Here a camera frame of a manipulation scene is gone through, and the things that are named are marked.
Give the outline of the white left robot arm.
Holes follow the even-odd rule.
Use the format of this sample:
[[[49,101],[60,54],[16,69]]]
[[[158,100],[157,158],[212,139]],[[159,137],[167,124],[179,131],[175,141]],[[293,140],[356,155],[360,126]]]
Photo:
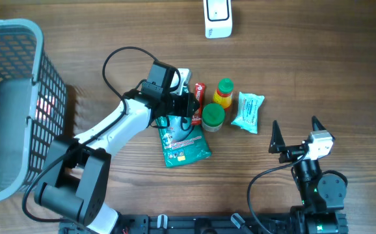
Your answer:
[[[191,117],[200,104],[191,92],[132,89],[119,106],[75,138],[57,137],[41,174],[33,181],[34,202],[95,233],[119,231],[119,213],[105,204],[111,159],[156,118]]]

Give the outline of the light blue tissue pack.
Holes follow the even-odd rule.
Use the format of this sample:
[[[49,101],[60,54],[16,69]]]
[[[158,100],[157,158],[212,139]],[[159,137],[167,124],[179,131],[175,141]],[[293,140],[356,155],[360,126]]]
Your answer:
[[[231,122],[249,133],[258,133],[258,109],[262,105],[265,96],[245,94],[240,92],[238,98],[237,116]]]

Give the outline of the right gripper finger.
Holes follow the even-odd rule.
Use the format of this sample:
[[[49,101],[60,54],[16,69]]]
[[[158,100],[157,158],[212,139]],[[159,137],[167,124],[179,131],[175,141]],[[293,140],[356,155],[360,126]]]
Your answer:
[[[326,130],[316,116],[312,116],[312,129],[312,140],[335,140],[335,137]]]
[[[286,145],[279,128],[278,122],[273,121],[271,141],[269,144],[269,153],[281,153],[286,150]]]

